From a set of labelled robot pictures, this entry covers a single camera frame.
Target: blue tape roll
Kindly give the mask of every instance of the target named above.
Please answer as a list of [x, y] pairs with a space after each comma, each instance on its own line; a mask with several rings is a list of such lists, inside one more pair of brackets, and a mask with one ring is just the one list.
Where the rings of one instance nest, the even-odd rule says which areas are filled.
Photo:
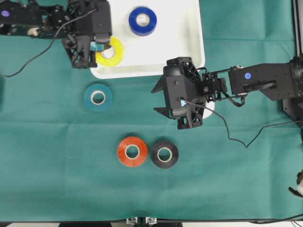
[[[101, 103], [96, 103], [93, 98], [96, 94], [102, 94], [104, 99]], [[113, 95], [110, 89], [103, 84], [93, 84], [84, 92], [85, 106], [94, 112], [102, 112], [108, 110], [111, 106]]]
[[[149, 24], [147, 26], [140, 26], [137, 23], [137, 17], [140, 14], [146, 14], [149, 17]], [[139, 36], [146, 36], [151, 34], [157, 25], [157, 16], [156, 14], [147, 7], [138, 7], [134, 9], [129, 15], [129, 26], [131, 31]]]

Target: green tablecloth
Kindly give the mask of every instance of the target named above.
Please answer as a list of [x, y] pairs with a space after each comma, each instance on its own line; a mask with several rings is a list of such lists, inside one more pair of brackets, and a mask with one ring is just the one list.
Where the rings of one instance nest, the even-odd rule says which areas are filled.
[[[206, 66], [288, 62], [295, 54], [290, 0], [201, 0]], [[0, 72], [12, 73], [48, 40], [0, 36]], [[268, 128], [249, 149], [227, 140], [221, 119], [178, 131], [152, 110], [163, 94], [159, 76], [98, 80], [72, 70], [61, 42], [20, 75], [1, 81], [0, 221], [283, 218], [302, 213], [288, 192], [302, 167], [295, 125]], [[93, 83], [113, 92], [105, 113], [89, 112], [83, 93]], [[262, 125], [288, 121], [281, 103], [251, 93], [242, 108], [216, 103], [232, 136], [246, 142]], [[129, 135], [149, 148], [174, 142], [179, 160], [159, 169], [150, 158], [121, 165], [118, 143]]]

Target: metal bracket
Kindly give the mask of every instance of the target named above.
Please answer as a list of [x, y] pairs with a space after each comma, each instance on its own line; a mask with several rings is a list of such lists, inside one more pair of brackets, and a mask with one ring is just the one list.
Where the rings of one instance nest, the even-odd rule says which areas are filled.
[[135, 225], [138, 223], [138, 217], [128, 218], [126, 219], [126, 223], [130, 225]]
[[145, 218], [145, 223], [149, 226], [154, 225], [157, 223], [157, 219], [156, 218], [151, 218], [151, 217], [146, 217]]

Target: tape roll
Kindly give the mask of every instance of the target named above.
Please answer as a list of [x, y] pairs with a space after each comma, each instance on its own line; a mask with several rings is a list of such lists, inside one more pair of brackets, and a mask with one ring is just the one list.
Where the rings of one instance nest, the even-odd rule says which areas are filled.
[[[136, 157], [129, 157], [127, 155], [127, 149], [134, 146], [138, 149], [138, 155]], [[138, 137], [127, 137], [121, 141], [117, 149], [117, 155], [120, 162], [128, 167], [136, 167], [141, 165], [147, 157], [147, 146], [144, 141]]]
[[114, 49], [114, 55], [111, 58], [106, 58], [103, 56], [102, 52], [97, 52], [96, 53], [96, 62], [107, 67], [114, 67], [118, 65], [124, 56], [124, 47], [122, 43], [114, 38], [113, 36], [110, 37], [110, 46], [113, 47]]
[[[162, 160], [160, 157], [160, 151], [166, 149], [169, 152], [169, 158]], [[179, 152], [177, 147], [169, 141], [157, 142], [151, 150], [151, 160], [159, 168], [167, 169], [175, 165], [178, 161]]]
[[157, 16], [147, 7], [138, 7], [131, 12], [128, 21], [133, 33], [139, 36], [147, 36], [155, 30]]
[[[96, 95], [102, 95], [103, 99], [97, 101], [95, 99]], [[84, 92], [84, 104], [89, 110], [94, 112], [108, 110], [111, 106], [112, 99], [112, 92], [103, 84], [93, 84]]]

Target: black tape roll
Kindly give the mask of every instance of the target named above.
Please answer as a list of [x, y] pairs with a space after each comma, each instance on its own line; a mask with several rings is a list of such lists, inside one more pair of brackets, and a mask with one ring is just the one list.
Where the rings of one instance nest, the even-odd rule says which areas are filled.
[[[159, 152], [161, 149], [166, 149], [169, 151], [169, 159], [166, 161], [163, 161], [159, 157]], [[152, 150], [151, 150], [151, 160], [152, 162], [159, 168], [167, 169], [175, 165], [175, 163], [178, 161], [179, 158], [179, 152], [177, 147], [169, 142], [169, 141], [159, 141], [157, 142]]]

